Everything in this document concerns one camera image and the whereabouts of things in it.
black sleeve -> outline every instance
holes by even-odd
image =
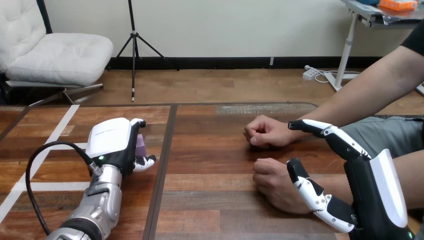
[[[424,20],[411,32],[411,34],[402,42],[401,46],[424,56]]]

forearm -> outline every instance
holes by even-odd
[[[408,209],[424,208],[424,150],[397,157],[393,160],[400,186]],[[316,182],[325,189],[325,194],[352,203],[352,192],[346,175],[322,177]]]
[[[301,119],[342,127],[369,117],[422,83],[423,64],[423,56],[400,46]]]

black cable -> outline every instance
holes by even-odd
[[[52,141],[49,143],[44,144],[40,148],[38,148],[32,156],[29,158],[28,164],[26,165],[26,172],[25,172],[25,184],[26,184],[26,191],[28,192],[29,199],[31,200],[32,206],[34,207],[35,214],[37,215],[37,218],[42,226],[42,229],[44,230],[46,235],[50,234],[50,230],[47,227],[46,222],[44,221],[43,216],[41,215],[40,208],[36,202],[36,199],[33,194],[33,190],[31,189],[31,166],[33,165],[34,159],[36,159],[37,155],[40,154],[45,149],[55,146],[55,145],[68,145],[76,150],[76,152],[84,159],[84,162],[87,165],[90,165],[93,163],[93,160],[77,145],[71,142],[67,141]]]

power strip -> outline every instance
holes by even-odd
[[[317,69],[315,69],[313,67],[309,67],[308,70],[303,73],[303,79],[305,79],[305,80],[313,80],[319,74],[320,74],[320,71],[319,70],[317,70]]]

white desk leg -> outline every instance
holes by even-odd
[[[419,86],[417,86],[417,87],[416,87],[416,90],[417,90],[420,94],[424,95],[424,86],[423,86],[423,84],[420,84]]]
[[[343,54],[341,55],[341,61],[340,65],[338,66],[336,78],[334,78],[331,73],[324,73],[324,76],[336,91],[339,91],[342,88],[342,80],[345,74],[346,64],[348,63],[349,54],[351,53],[357,22],[358,14],[354,12],[352,16],[352,23],[350,24],[349,34],[347,35],[346,42],[344,43]]]

